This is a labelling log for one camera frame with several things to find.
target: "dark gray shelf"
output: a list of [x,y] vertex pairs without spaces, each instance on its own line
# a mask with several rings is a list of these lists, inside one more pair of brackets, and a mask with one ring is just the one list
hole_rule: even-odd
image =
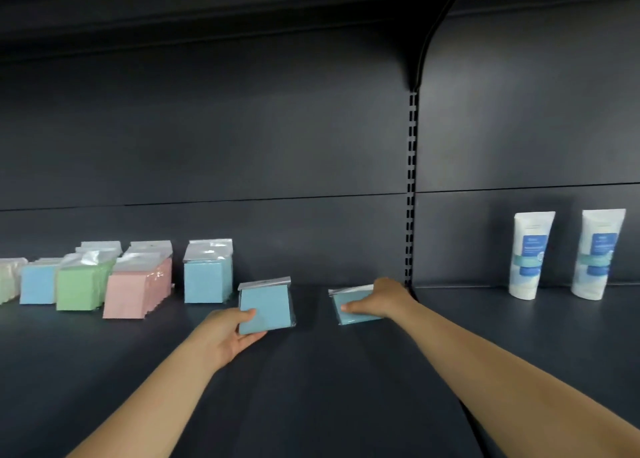
[[[459,402],[395,325],[338,326],[326,288],[292,297],[298,325],[214,376],[174,456],[481,456]],[[3,456],[64,456],[220,307],[174,296],[128,322],[0,306]]]
[[640,286],[610,286],[588,301],[568,288],[535,300],[501,288],[419,288],[420,302],[551,373],[640,426]]

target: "white package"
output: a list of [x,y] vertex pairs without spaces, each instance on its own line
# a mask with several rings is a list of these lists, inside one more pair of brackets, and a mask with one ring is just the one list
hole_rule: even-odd
[[521,300],[533,300],[549,232],[556,212],[520,212],[514,216],[513,252],[509,273],[509,293]]
[[626,212],[625,209],[582,211],[582,233],[571,286],[574,295],[587,300],[602,299]]

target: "forearm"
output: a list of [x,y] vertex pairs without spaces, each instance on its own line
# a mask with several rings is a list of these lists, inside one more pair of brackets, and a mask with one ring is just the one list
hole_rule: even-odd
[[173,450],[216,366],[188,339],[69,458],[164,458]]
[[640,455],[640,431],[417,302],[391,317],[510,457]]

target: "pink package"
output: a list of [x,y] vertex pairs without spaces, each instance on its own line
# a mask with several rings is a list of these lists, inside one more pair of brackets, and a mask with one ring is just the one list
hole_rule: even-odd
[[171,290],[171,258],[125,253],[109,276],[102,318],[144,318]]

